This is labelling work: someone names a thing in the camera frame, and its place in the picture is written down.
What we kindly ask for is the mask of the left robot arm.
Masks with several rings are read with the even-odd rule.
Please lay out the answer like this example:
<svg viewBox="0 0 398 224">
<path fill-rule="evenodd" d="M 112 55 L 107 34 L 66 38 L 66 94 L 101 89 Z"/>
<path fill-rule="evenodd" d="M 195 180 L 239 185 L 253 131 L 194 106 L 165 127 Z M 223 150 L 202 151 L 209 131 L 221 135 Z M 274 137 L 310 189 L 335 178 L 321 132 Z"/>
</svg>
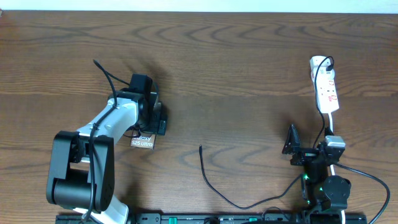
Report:
<svg viewBox="0 0 398 224">
<path fill-rule="evenodd" d="M 147 75 L 133 74 L 92 121 L 55 135 L 47 201 L 81 213 L 82 222 L 127 223 L 129 208 L 114 195 L 114 147 L 128 130 L 159 136 L 166 125 L 159 87 Z"/>
</svg>

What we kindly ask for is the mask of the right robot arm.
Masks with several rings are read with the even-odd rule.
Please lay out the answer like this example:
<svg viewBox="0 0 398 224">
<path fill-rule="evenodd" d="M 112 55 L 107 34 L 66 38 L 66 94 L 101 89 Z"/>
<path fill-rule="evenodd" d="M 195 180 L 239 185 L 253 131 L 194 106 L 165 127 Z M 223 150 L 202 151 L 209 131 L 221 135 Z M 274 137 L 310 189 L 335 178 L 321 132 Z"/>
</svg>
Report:
<svg viewBox="0 0 398 224">
<path fill-rule="evenodd" d="M 338 163 L 345 151 L 342 137 L 326 131 L 325 139 L 314 148 L 302 147 L 295 126 L 289 127 L 282 153 L 292 156 L 290 164 L 302 166 L 303 198 L 308 207 L 297 216 L 304 223 L 343 223 L 342 211 L 348 207 L 351 182 L 341 176 L 330 174 L 328 168 Z"/>
</svg>

